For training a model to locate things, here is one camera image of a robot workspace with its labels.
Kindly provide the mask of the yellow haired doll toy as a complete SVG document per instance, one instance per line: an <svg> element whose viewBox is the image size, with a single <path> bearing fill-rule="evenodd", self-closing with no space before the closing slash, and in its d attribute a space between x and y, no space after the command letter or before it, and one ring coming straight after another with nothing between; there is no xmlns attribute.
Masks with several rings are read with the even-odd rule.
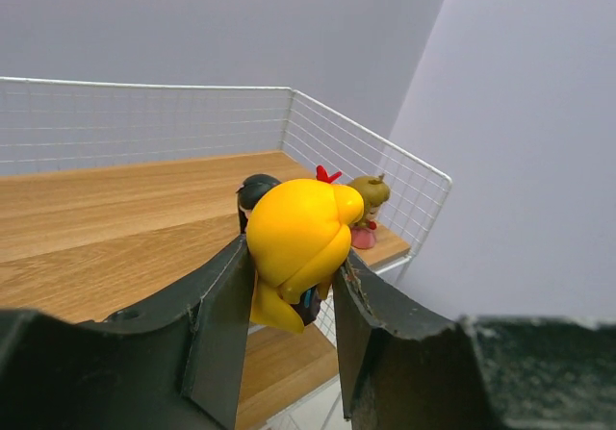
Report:
<svg viewBox="0 0 616 430"><path fill-rule="evenodd" d="M321 311L347 260L364 199L317 178L284 181L256 202L244 228L254 265L249 321L301 334Z"/></svg>

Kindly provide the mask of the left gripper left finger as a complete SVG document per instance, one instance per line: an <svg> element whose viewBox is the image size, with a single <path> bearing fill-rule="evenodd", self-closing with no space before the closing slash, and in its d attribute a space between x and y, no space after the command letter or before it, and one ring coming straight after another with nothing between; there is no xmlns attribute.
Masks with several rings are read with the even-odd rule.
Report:
<svg viewBox="0 0 616 430"><path fill-rule="evenodd" d="M231 429L254 267L244 237L106 319L1 313L5 429Z"/></svg>

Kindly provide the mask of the blonde pink dress doll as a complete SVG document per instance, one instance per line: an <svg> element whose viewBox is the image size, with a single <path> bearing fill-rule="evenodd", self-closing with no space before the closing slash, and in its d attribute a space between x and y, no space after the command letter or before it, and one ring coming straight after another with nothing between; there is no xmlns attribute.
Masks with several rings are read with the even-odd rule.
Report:
<svg viewBox="0 0 616 430"><path fill-rule="evenodd" d="M351 245L356 249L368 250L376 244L376 217L381 206L391 195L390 187L384 182L384 177L384 173L378 176L364 175L348 183L359 192L364 201L362 216L351 226Z"/></svg>

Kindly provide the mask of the black haired doll toy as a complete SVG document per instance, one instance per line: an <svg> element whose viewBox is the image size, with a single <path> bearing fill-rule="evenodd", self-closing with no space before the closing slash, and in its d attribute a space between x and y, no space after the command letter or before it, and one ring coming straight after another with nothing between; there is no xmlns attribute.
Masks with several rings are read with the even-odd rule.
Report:
<svg viewBox="0 0 616 430"><path fill-rule="evenodd" d="M244 179L236 191L241 234L245 233L249 216L259 200L280 184L280 180L265 173L253 174Z"/></svg>

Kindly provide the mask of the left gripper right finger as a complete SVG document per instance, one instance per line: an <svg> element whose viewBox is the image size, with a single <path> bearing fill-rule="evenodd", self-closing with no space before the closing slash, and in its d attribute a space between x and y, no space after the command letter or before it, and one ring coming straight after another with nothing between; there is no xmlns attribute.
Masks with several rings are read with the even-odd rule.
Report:
<svg viewBox="0 0 616 430"><path fill-rule="evenodd" d="M355 429L611 429L615 323L440 316L351 254L333 298Z"/></svg>

